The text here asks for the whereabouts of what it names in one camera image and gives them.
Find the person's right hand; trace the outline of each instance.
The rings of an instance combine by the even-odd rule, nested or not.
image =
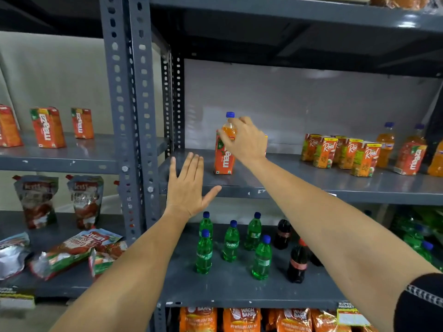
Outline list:
[[[234,125],[237,133],[235,140],[231,140],[223,129],[218,130],[226,150],[233,154],[235,158],[246,167],[253,161],[265,158],[266,136],[252,123],[250,117],[242,116],[238,119],[229,118],[228,122]]]

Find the real juice box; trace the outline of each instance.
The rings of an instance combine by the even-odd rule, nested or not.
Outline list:
[[[75,138],[93,139],[92,115],[90,109],[71,108],[72,124],[74,125]]]
[[[337,147],[335,148],[334,159],[332,160],[332,163],[338,163],[340,161],[341,147],[346,141],[346,136],[331,135],[331,137],[335,137],[336,139],[338,139]]]
[[[302,161],[313,161],[318,141],[322,138],[319,134],[306,134],[303,142]]]
[[[346,139],[341,147],[340,161],[338,166],[342,169],[352,169],[352,163],[357,152],[359,144],[363,142],[362,139]]]
[[[406,142],[403,144],[395,163],[394,172],[401,175],[415,176],[420,168],[427,147],[427,145],[418,144],[417,142]]]
[[[322,136],[318,141],[314,155],[314,166],[316,168],[330,169],[334,159],[338,139],[330,136]]]
[[[62,122],[57,108],[31,108],[30,116],[36,132],[37,144],[40,148],[66,147]]]
[[[231,140],[235,139],[229,131],[225,132],[228,134]],[[219,134],[217,133],[217,138],[215,142],[215,163],[214,163],[214,173],[217,175],[232,175],[232,169],[234,167],[235,158],[228,150],[226,150],[223,141],[221,140]]]
[[[352,163],[351,174],[357,177],[372,177],[380,156],[381,143],[363,141],[358,145]]]
[[[17,147],[23,145],[19,130],[15,123],[12,109],[0,104],[0,145],[2,147]]]

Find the bottle cap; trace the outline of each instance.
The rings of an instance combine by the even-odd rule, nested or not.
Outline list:
[[[428,251],[431,251],[431,250],[434,248],[434,245],[431,244],[431,243],[428,242],[428,241],[423,241],[423,242],[421,243],[421,245],[423,246],[424,249],[426,249],[426,250],[428,250]]]
[[[271,237],[269,235],[263,235],[263,242],[269,245],[271,243]]]
[[[202,230],[202,238],[209,238],[209,229]]]

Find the orange soda bottle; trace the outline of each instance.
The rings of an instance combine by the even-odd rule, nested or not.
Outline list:
[[[428,168],[431,176],[443,177],[443,140],[440,141],[435,151],[434,158]]]
[[[417,142],[419,144],[424,144],[425,145],[426,144],[426,140],[424,139],[424,136],[423,136],[424,124],[423,123],[418,123],[418,124],[416,124],[414,129],[416,131],[415,134],[409,136],[406,139],[406,142]]]
[[[377,166],[385,168],[388,166],[389,156],[394,149],[395,135],[392,131],[394,122],[385,123],[385,132],[377,137],[377,142],[381,143],[380,155],[378,157]]]
[[[227,118],[234,118],[234,112],[227,112]],[[235,134],[237,129],[230,122],[226,122],[223,125],[223,131],[229,136],[231,140],[235,140]],[[232,169],[234,167],[235,158],[230,151],[226,150],[223,141],[217,134],[217,140],[215,142],[215,163],[214,163],[214,173],[218,175],[231,175]]]

